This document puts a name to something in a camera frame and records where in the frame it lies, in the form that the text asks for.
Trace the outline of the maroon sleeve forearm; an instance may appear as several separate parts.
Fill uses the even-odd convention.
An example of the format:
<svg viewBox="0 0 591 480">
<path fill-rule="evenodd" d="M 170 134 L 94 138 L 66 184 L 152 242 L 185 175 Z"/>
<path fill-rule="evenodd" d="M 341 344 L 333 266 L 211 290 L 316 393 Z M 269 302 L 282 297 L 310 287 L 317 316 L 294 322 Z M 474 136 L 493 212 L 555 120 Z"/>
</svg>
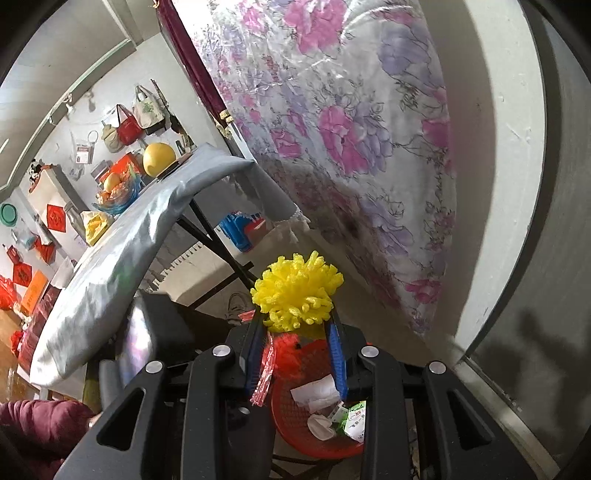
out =
<svg viewBox="0 0 591 480">
<path fill-rule="evenodd" d="M 1 404 L 1 431 L 36 479 L 53 479 L 100 415 L 75 400 L 18 400 Z"/>
</svg>

